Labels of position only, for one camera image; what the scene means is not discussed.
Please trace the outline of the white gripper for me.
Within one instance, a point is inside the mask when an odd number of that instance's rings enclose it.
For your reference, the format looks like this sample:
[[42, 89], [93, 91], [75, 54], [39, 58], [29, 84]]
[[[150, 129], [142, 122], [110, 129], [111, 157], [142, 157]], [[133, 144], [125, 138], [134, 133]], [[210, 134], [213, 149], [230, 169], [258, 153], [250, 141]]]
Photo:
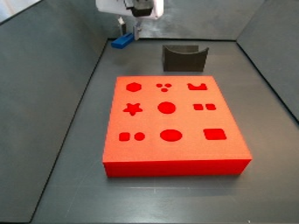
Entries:
[[[165, 0], [97, 0], [98, 10], [106, 13], [135, 18], [158, 19], [165, 14]], [[122, 17], [118, 18], [121, 35], [127, 34], [127, 23]], [[135, 40], [139, 40], [142, 21], [134, 26]]]

